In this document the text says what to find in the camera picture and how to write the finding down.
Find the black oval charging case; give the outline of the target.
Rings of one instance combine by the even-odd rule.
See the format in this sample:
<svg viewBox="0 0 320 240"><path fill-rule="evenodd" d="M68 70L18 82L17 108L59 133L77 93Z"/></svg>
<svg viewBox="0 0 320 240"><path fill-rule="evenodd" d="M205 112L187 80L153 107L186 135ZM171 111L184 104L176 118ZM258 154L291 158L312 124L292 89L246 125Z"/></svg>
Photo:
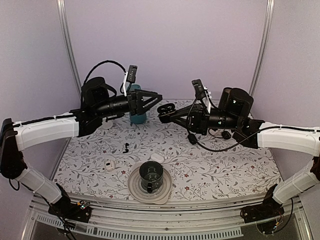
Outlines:
<svg viewBox="0 0 320 240"><path fill-rule="evenodd" d="M176 111L176 107L174 103L166 103L157 108L158 116L166 116L174 113Z"/></svg>

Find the small black earbud case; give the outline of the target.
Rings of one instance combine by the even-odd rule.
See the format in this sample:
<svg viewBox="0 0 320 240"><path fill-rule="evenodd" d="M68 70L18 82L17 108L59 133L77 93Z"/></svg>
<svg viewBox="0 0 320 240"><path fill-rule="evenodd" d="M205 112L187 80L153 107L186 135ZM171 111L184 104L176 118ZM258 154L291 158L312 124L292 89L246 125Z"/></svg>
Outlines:
<svg viewBox="0 0 320 240"><path fill-rule="evenodd" d="M198 143L197 137L193 133L188 134L187 138L192 145Z"/></svg>

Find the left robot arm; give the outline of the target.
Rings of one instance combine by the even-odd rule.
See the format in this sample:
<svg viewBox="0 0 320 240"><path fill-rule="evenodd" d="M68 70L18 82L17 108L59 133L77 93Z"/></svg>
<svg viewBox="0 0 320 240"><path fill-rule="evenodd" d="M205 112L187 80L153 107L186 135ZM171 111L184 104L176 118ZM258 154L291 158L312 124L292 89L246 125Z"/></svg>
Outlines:
<svg viewBox="0 0 320 240"><path fill-rule="evenodd" d="M61 115L25 122L3 121L0 132L0 173L16 180L44 197L63 217L74 213L74 205L62 187L24 162L23 150L58 139L93 134L103 120L123 117L126 113L143 115L163 97L154 91L129 90L122 95L106 84L103 77L88 80L81 88L83 102L79 109Z"/></svg>

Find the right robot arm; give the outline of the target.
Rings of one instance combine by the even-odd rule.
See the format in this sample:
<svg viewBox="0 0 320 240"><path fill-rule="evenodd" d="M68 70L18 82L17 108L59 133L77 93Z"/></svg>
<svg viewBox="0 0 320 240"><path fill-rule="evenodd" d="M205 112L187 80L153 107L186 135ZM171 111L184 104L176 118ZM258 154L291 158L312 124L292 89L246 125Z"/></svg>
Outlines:
<svg viewBox="0 0 320 240"><path fill-rule="evenodd" d="M309 154L313 159L289 179L272 186L265 195L258 213L269 218L287 200L320 182L320 129L274 124L249 117L254 99L243 89L223 89L218 106L210 109L201 102L176 109L167 103L157 109L162 123L184 127L192 144L195 134L206 135L210 129L231 130L238 145L247 148L276 148Z"/></svg>

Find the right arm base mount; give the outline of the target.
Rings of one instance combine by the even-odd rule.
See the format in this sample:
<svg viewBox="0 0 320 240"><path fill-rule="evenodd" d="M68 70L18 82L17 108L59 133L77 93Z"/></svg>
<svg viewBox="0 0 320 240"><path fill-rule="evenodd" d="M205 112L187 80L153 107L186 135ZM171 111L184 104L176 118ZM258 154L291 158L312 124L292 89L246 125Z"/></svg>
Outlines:
<svg viewBox="0 0 320 240"><path fill-rule="evenodd" d="M284 214L284 208L280 206L273 206L272 204L256 204L248 205L240 210L240 216L245 223L251 223L277 217Z"/></svg>

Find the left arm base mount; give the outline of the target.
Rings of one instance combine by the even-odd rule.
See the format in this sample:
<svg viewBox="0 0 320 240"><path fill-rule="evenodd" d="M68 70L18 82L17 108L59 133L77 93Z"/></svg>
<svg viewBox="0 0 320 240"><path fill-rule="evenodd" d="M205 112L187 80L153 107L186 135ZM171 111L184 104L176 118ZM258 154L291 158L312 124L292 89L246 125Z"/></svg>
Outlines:
<svg viewBox="0 0 320 240"><path fill-rule="evenodd" d="M78 205L77 203L59 201L50 205L48 213L60 218L88 223L91 218L92 210L93 209L90 206L85 206L83 208L81 204Z"/></svg>

